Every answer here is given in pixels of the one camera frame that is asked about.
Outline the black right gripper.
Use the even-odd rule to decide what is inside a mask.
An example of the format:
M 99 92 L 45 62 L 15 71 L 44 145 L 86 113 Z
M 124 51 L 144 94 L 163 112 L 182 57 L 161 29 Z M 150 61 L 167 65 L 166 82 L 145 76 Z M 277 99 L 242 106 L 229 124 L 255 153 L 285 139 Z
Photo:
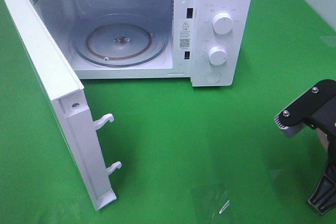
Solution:
M 335 100 L 325 103 L 308 117 L 310 123 L 327 135 L 328 161 L 308 204 L 321 216 L 335 208 Z

